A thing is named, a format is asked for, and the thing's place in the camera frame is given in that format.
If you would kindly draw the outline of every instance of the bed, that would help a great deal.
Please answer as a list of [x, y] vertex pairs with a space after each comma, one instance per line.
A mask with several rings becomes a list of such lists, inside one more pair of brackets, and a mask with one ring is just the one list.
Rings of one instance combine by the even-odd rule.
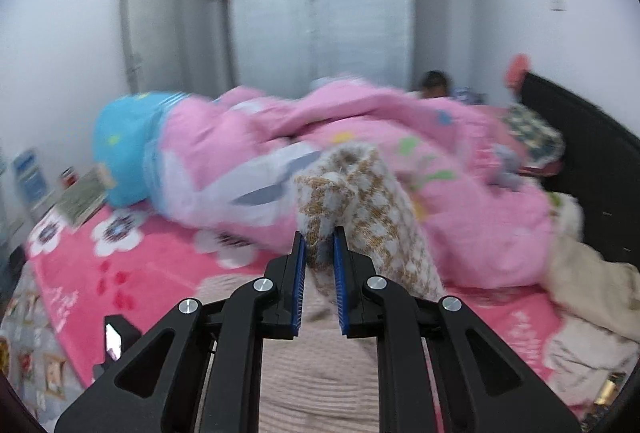
[[[590, 222], [590, 219], [600, 221], [598, 211], [602, 212], [602, 204], [605, 204], [606, 197], [599, 198], [584, 188], [589, 185], [589, 178], [593, 179], [592, 185], [595, 185], [598, 177], [586, 167], [590, 161], [590, 155], [586, 153], [591, 153], [591, 150], [583, 146], [588, 141], [585, 142], [582, 138], [581, 131], [584, 131], [584, 128], [580, 129], [580, 124], [591, 125], [595, 117], [604, 118], [602, 124], [605, 127], [610, 127], [612, 122], [607, 121], [606, 117], [593, 107], [593, 113], [590, 114], [590, 105], [532, 74], [526, 77], [522, 96], [524, 104], [538, 111], [565, 134], [568, 148], [564, 158], [565, 167], [557, 177], [546, 180], [546, 187], [574, 194], [578, 198], [586, 216], [584, 233], [587, 243], [596, 248], [603, 242], [606, 243], [609, 249], [600, 248], [605, 254], [613, 252], [616, 247], [620, 251], [621, 247], [613, 244], [625, 243], [622, 245], [622, 251], [630, 252], [631, 249], [627, 247], [629, 243], [619, 240], [618, 228], [600, 229]], [[564, 115], [560, 115], [557, 109], [561, 100], [565, 103]], [[577, 113], [575, 116], [567, 116], [574, 111]], [[633, 139], [627, 139], [628, 145], [636, 146], [635, 160], [637, 169], [640, 170], [640, 146], [636, 144], [635, 137], [627, 137]], [[585, 155], [579, 155], [576, 150], [581, 150]], [[620, 209], [616, 214], [625, 217], [629, 212], [622, 212]], [[110, 209], [104, 208], [75, 234], [61, 227], [60, 219], [52, 213], [34, 230], [30, 244], [33, 260], [25, 269], [8, 309], [7, 318], [0, 327], [0, 349], [6, 352], [5, 358], [8, 361], [5, 366], [8, 366], [9, 379], [18, 388], [29, 410], [49, 429], [53, 427], [57, 415], [84, 386], [91, 383], [92, 366], [102, 361], [100, 356], [104, 315], [123, 313], [141, 329], [148, 329], [182, 297], [195, 295], [203, 301], [226, 297], [234, 286], [239, 285], [240, 280], [260, 275], [268, 259], [274, 256], [269, 251], [258, 250], [232, 236], [189, 231], [167, 222], [145, 206], [126, 213], [111, 212]], [[625, 235], [625, 239], [630, 239], [630, 236], [631, 234]], [[47, 253], [47, 256], [51, 253], [59, 254], [60, 261], [65, 262], [71, 269], [74, 262], [87, 261], [87, 258], [95, 263], [95, 269], [89, 278], [85, 276], [76, 280], [76, 284], [89, 284], [95, 291], [93, 301], [82, 305], [85, 309], [83, 313], [70, 315], [69, 310], [79, 304], [78, 295], [73, 289], [66, 290], [62, 285], [55, 283], [38, 287], [34, 282], [34, 273], [42, 278], [45, 270], [56, 265], [60, 267], [60, 263], [37, 260], [43, 252]], [[172, 275], [164, 275], [158, 269], [146, 270], [144, 276], [140, 274], [140, 270], [132, 266], [139, 264], [145, 256], [164, 257], [167, 261], [164, 267]], [[175, 257], [181, 258], [180, 269], [171, 265], [171, 259], [175, 262]], [[47, 271], [46, 277], [55, 279], [55, 273]], [[44, 308], [43, 299], [40, 298], [40, 294], [45, 290], [57, 291], [53, 298], [48, 298], [56, 302], [49, 308]], [[547, 382], [551, 381], [554, 370], [545, 362], [543, 350], [561, 331], [562, 323], [542, 290], [527, 288], [470, 291], [450, 287], [449, 291], [467, 301], [536, 373]], [[153, 298], [155, 304], [152, 307], [141, 305], [142, 297]], [[327, 317], [325, 313], [323, 319], [323, 326], [337, 334], [335, 318], [330, 313]], [[82, 341], [78, 341], [80, 326], [87, 329], [83, 332], [87, 335], [83, 336]], [[269, 349], [266, 349], [266, 355], [276, 359]], [[278, 355], [282, 357], [284, 353], [278, 352]], [[359, 376], [359, 379], [355, 380], [364, 376], [364, 380], [370, 381], [374, 376], [375, 365], [370, 362], [367, 364], [366, 358], [361, 358], [361, 361], [362, 369], [366, 373], [355, 371]], [[640, 384], [637, 371], [636, 368], [614, 403], [612, 411], [594, 431], [626, 431], [624, 428], [629, 428], [636, 420], [634, 413], [638, 412], [634, 408], [637, 408], [635, 404], [638, 403], [637, 393]], [[311, 422], [316, 424], [316, 429], [319, 425], [326, 425], [328, 428], [337, 428], [336, 431], [344, 431], [348, 424], [354, 426], [353, 416], [344, 416], [345, 411], [339, 407], [328, 412], [309, 404], [299, 417], [292, 418], [287, 415], [288, 425], [285, 427], [282, 425], [282, 413], [278, 414], [278, 410], [286, 404], [287, 396], [275, 391], [275, 387], [277, 385], [263, 384], [263, 397], [268, 403], [264, 408], [263, 420], [266, 431], [270, 425], [276, 431], [302, 431], [300, 421], [309, 423], [310, 417]], [[356, 415], [364, 417], [373, 413], [375, 416], [377, 395], [372, 396], [364, 391], [361, 397]], [[574, 411], [581, 413], [583, 408], [577, 407]], [[358, 423], [356, 431], [376, 431], [376, 428], [375, 421], [364, 420]]]

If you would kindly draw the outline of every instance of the headboard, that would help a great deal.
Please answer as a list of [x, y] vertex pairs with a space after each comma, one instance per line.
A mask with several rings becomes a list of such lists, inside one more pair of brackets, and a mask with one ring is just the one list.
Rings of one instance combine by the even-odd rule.
[[563, 168], [545, 188], [575, 196], [584, 241], [607, 261], [640, 267], [640, 140], [593, 104], [527, 74], [522, 103], [559, 129]]

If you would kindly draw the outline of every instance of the flower print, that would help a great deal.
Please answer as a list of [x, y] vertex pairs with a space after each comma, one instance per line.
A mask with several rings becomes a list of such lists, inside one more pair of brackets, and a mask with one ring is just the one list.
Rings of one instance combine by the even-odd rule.
[[218, 262], [224, 269], [239, 269], [252, 264], [258, 257], [257, 247], [238, 236], [202, 229], [193, 236], [197, 253], [218, 253]]
[[111, 256], [116, 251], [130, 251], [138, 246], [145, 237], [139, 227], [146, 217], [146, 212], [140, 210], [114, 210], [108, 219], [94, 227], [95, 255]]
[[51, 253], [60, 243], [60, 235], [66, 222], [55, 209], [49, 211], [29, 235], [31, 256]]

